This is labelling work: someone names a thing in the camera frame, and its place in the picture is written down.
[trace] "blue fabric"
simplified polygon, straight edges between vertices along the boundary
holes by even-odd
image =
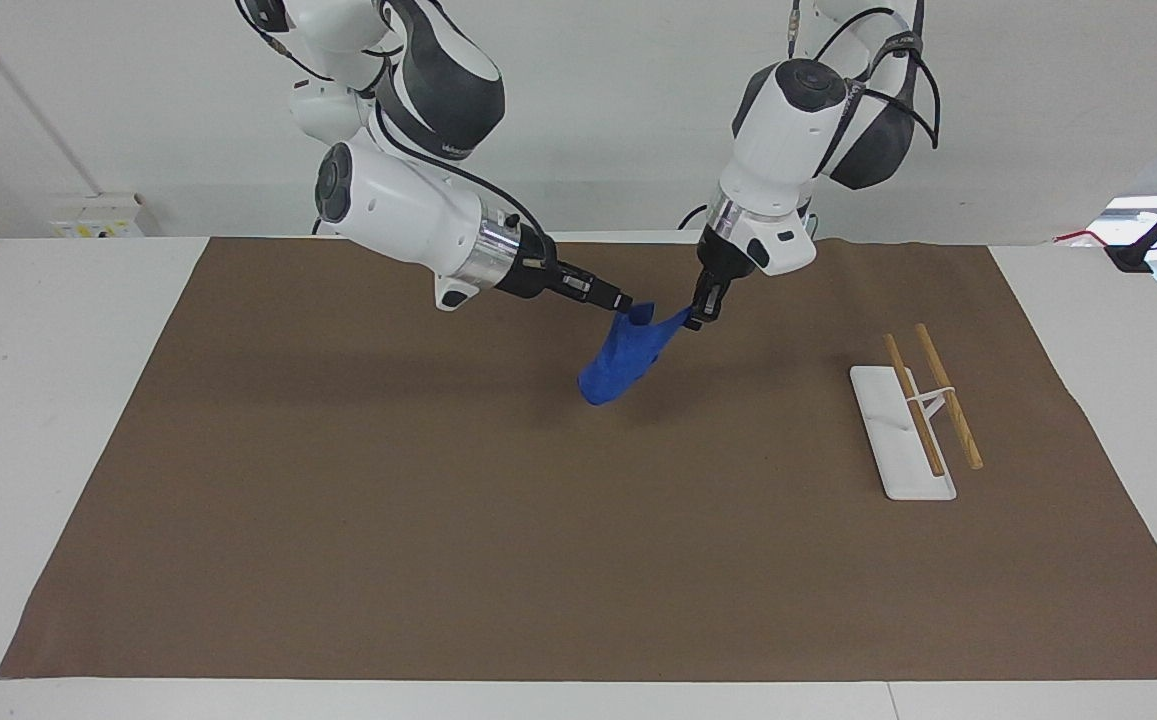
[[[605,346],[578,374],[578,389],[592,405],[604,405],[618,401],[639,379],[650,372],[650,366],[690,318],[690,309],[679,310],[670,319],[657,325],[654,322],[654,304],[636,304],[631,313],[616,314],[614,324],[609,329]]]

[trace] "wooden chopstick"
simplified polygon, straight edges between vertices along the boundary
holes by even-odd
[[[934,447],[934,434],[929,428],[929,419],[924,418],[924,407],[916,401],[916,388],[912,387],[911,377],[907,375],[907,365],[902,363],[902,354],[898,352],[898,341],[894,336],[885,333],[885,347],[889,348],[889,360],[894,366],[894,374],[898,375],[898,384],[902,387],[902,397],[907,399],[907,410],[911,412],[911,420],[916,425],[916,434],[920,436],[920,445],[924,447],[924,458],[929,460],[929,469],[934,477],[942,478],[946,473],[943,461],[938,457],[938,450]]]
[[[938,348],[934,347],[934,338],[929,337],[929,328],[924,323],[916,325],[916,335],[920,337],[920,345],[924,347],[924,359],[929,360],[930,373],[934,373],[934,381],[939,387],[952,387],[952,380],[946,376],[946,368],[943,366],[942,357],[938,357]],[[956,396],[956,391],[946,394],[946,409],[952,414],[952,425],[956,427],[956,435],[961,439],[961,450],[965,451],[965,460],[970,462],[970,468],[982,469],[982,455],[977,449],[974,433],[970,432],[970,424],[965,419],[965,409],[961,409],[961,398]]]

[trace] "white table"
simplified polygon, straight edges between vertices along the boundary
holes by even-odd
[[[693,233],[622,240],[692,242]],[[609,240],[573,234],[560,240]],[[0,660],[202,238],[0,241]],[[1157,282],[993,250],[1157,539]],[[784,279],[794,282],[794,277]],[[0,682],[0,717],[1157,717],[1142,683]]]

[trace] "black cable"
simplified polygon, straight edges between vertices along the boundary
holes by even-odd
[[[379,131],[382,131],[382,135],[386,138],[388,142],[390,142],[396,147],[399,147],[400,152],[404,152],[405,155],[410,155],[410,157],[417,160],[422,160],[423,163],[427,163],[428,166],[440,168],[442,170],[445,170],[445,172],[452,172],[455,174],[455,176],[458,176],[469,182],[473,182],[478,184],[478,186],[485,188],[485,190],[491,191],[492,193],[501,197],[502,200],[508,201],[508,204],[510,204],[514,208],[518,210],[519,213],[524,215],[524,219],[526,219],[526,222],[532,225],[535,232],[538,233],[538,238],[540,238],[541,241],[543,269],[555,267],[557,247],[554,245],[554,243],[552,243],[552,241],[550,241],[550,238],[546,237],[546,232],[543,230],[541,223],[538,222],[538,218],[533,216],[533,213],[531,213],[531,211],[529,211],[529,208],[526,208],[526,206],[524,206],[523,203],[515,199],[515,197],[513,197],[511,193],[509,193],[508,191],[504,191],[502,190],[502,188],[496,186],[496,184],[491,183],[489,181],[477,176],[477,174],[467,172],[467,170],[464,170],[458,166],[450,166],[449,163],[445,163],[444,160],[437,160],[435,157],[432,157],[430,155],[423,155],[422,152],[411,150],[408,146],[401,145],[400,142],[396,141],[396,138],[391,135],[391,131],[386,128],[386,118],[382,117],[382,104],[379,102],[376,102],[376,104],[373,105],[373,113],[376,115],[378,119],[378,128]]]
[[[934,149],[935,150],[938,149],[938,133],[934,132],[934,128],[929,126],[929,122],[926,122],[924,118],[920,117],[920,113],[918,113],[916,110],[912,110],[911,108],[908,108],[906,102],[898,100],[893,95],[885,95],[884,91],[871,90],[870,87],[863,88],[862,94],[870,97],[875,97],[876,100],[884,100],[890,105],[898,108],[898,110],[901,110],[904,115],[907,115],[907,117],[911,117],[913,120],[916,120],[916,124],[920,124],[920,127],[924,128],[924,132],[929,135],[930,142],[934,142]]]
[[[385,24],[391,32],[396,32],[396,28],[391,27],[391,8],[386,7],[386,0],[382,0],[377,8],[378,15],[382,16],[382,24]]]
[[[285,56],[285,58],[302,68],[304,73],[309,74],[309,76],[322,79],[322,81],[325,82],[334,82],[333,78],[323,76],[320,73],[316,72],[316,69],[308,68],[302,60],[295,58],[294,53],[290,53],[289,47],[286,47],[283,42],[277,41],[275,37],[272,37],[271,34],[258,27],[258,23],[255,23],[253,19],[249,17],[249,13],[245,13],[245,6],[241,5],[239,0],[236,0],[236,12],[239,13],[239,16],[245,20],[245,23],[249,23],[250,28],[253,28],[255,32],[258,32],[258,37],[261,37],[263,42],[266,42],[268,47],[277,51],[277,54]]]
[[[916,67],[924,73],[924,79],[929,81],[929,90],[934,94],[934,134],[942,135],[943,133],[943,94],[938,90],[938,81],[934,79],[933,69],[929,69],[929,65],[924,64],[924,58],[921,58],[920,53],[912,53],[912,59],[916,61]]]
[[[680,227],[676,229],[678,229],[678,232],[683,232],[684,227],[686,227],[686,225],[690,223],[690,220],[698,218],[698,215],[706,213],[706,211],[707,211],[706,205],[698,205],[697,208],[690,210],[690,213],[683,220],[680,220]]]
[[[370,56],[371,58],[395,58],[396,56],[404,53],[405,46],[400,45],[396,50],[360,50],[360,53]]]
[[[833,44],[833,42],[835,42],[838,37],[842,36],[843,31],[847,31],[847,29],[849,29],[849,27],[852,27],[853,23],[858,22],[858,20],[871,17],[871,15],[892,15],[892,14],[894,14],[893,8],[869,8],[858,13],[857,15],[853,15],[852,19],[848,19],[846,20],[846,22],[843,22],[843,25],[835,28],[835,31],[831,34],[831,37],[828,37],[828,39],[824,42],[824,44],[821,44],[821,47],[819,49],[819,51],[817,51],[817,56],[815,56],[815,59],[820,60],[821,54],[828,51],[831,44]]]
[[[857,81],[861,81],[861,82],[870,82],[871,81],[871,75],[876,72],[876,68],[879,68],[880,67],[880,63],[883,63],[885,60],[885,58],[889,58],[889,56],[897,56],[898,53],[916,53],[916,52],[918,51],[915,49],[913,49],[912,46],[908,46],[908,45],[893,45],[893,46],[890,46],[889,50],[885,50],[885,51],[883,51],[883,53],[876,56],[871,60],[871,64],[867,65],[865,69],[862,69],[862,74],[860,74],[860,76],[854,78],[854,79],[857,79]]]

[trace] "red wire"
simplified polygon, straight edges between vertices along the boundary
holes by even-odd
[[[1105,241],[1105,240],[1103,240],[1103,237],[1098,237],[1098,233],[1096,233],[1096,232],[1074,232],[1074,233],[1070,233],[1070,234],[1063,234],[1063,236],[1055,237],[1054,242],[1062,242],[1064,240],[1073,240],[1073,238],[1082,236],[1082,234],[1086,234],[1089,237],[1095,238],[1096,241],[1098,241],[1099,245],[1103,245],[1103,247],[1107,247],[1108,245],[1108,242]],[[1151,251],[1157,251],[1157,247],[1154,247],[1154,249],[1151,249]]]
[[[1074,232],[1074,233],[1070,233],[1070,234],[1064,234],[1064,236],[1055,237],[1054,242],[1062,242],[1064,240],[1073,240],[1075,237],[1082,236],[1082,234],[1086,234],[1089,237],[1095,238],[1096,241],[1098,241],[1099,245],[1107,247],[1107,241],[1098,237],[1098,233],[1096,233],[1096,232]]]

